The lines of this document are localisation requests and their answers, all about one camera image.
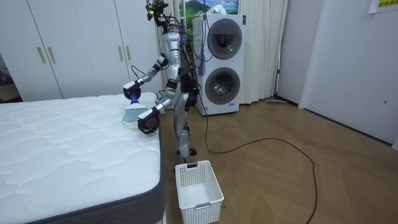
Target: bed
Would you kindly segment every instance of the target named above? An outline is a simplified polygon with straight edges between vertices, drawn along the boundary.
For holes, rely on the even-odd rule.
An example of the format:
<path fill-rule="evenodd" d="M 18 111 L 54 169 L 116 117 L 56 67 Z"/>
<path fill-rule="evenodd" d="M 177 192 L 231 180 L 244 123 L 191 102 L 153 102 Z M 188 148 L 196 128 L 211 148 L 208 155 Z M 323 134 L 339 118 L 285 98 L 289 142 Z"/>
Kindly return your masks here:
<path fill-rule="evenodd" d="M 114 95 L 0 105 L 0 223 L 161 220 L 160 131 L 127 129 L 128 104 Z"/>

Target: floor mop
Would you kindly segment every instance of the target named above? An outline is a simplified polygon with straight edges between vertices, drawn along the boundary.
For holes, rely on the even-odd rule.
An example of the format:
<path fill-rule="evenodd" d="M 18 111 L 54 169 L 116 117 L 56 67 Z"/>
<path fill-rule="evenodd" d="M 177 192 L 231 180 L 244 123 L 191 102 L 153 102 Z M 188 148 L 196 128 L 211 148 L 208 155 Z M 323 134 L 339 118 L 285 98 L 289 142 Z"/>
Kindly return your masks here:
<path fill-rule="evenodd" d="M 275 98 L 269 98 L 266 99 L 266 103 L 278 103 L 278 104 L 284 104 L 287 103 L 286 101 L 278 99 L 278 86 L 279 86 L 279 71 L 280 71 L 280 52 L 279 52 L 279 59 L 278 59 L 278 70 L 276 72 L 276 92 L 275 92 Z"/>

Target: gold handle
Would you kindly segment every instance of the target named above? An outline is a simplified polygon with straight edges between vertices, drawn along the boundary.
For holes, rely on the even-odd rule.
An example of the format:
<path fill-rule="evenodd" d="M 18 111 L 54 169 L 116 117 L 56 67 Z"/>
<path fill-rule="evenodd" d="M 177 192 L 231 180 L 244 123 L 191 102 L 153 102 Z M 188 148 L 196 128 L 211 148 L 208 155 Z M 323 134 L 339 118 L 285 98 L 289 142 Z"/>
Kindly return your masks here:
<path fill-rule="evenodd" d="M 49 52 L 50 52 L 50 57 L 51 57 L 52 63 L 55 63 L 55 58 L 54 58 L 54 54 L 52 54 L 51 47 L 47 47 L 47 49 L 48 49 Z"/>
<path fill-rule="evenodd" d="M 119 56 L 120 56 L 120 61 L 123 61 L 122 48 L 120 48 L 120 46 L 119 46 Z"/>
<path fill-rule="evenodd" d="M 42 58 L 42 62 L 45 63 L 45 59 L 44 59 L 44 56 L 43 56 L 42 49 L 40 47 L 38 47 L 37 50 L 39 51 L 40 58 Z"/>
<path fill-rule="evenodd" d="M 127 57 L 129 58 L 129 60 L 131 60 L 129 46 L 126 46 L 126 50 L 127 50 Z"/>

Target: humanoid robot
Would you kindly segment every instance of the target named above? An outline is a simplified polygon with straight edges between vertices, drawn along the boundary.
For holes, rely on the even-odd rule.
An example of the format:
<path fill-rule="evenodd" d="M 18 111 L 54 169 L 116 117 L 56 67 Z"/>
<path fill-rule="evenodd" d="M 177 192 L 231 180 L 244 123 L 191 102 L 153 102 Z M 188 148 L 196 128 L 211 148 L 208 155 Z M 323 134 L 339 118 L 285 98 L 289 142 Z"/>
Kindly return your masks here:
<path fill-rule="evenodd" d="M 167 84 L 165 95 L 157 101 L 157 106 L 141 113 L 138 116 L 138 128 L 145 134 L 153 133 L 159 127 L 159 114 L 174 104 L 174 131 L 177 138 L 179 154 L 184 162 L 191 155 L 196 155 L 196 150 L 190 145 L 190 130 L 187 124 L 188 111 L 197 103 L 199 85 L 193 63 L 193 54 L 186 29 L 172 16 L 166 16 L 164 9 L 168 4 L 163 0 L 147 0 L 147 17 L 150 21 L 154 18 L 158 27 L 162 27 L 161 56 L 149 71 L 138 80 L 123 86 L 123 93 L 129 98 L 131 93 L 141 95 L 140 86 L 150 82 L 160 70 L 167 69 Z M 181 93 L 177 96 L 177 86 L 180 83 Z"/>

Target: washing machine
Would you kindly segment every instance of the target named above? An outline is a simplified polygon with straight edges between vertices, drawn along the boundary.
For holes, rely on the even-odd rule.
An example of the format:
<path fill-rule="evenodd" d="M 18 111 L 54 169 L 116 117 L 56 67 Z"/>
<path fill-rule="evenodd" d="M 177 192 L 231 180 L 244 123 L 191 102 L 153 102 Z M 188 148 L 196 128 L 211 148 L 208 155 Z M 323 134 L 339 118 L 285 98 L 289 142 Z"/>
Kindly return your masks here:
<path fill-rule="evenodd" d="M 235 112 L 239 109 L 243 84 L 246 16 L 207 14 L 193 20 L 193 47 L 198 83 L 201 86 L 197 108 L 202 115 Z M 204 38 L 205 66 L 200 72 Z"/>

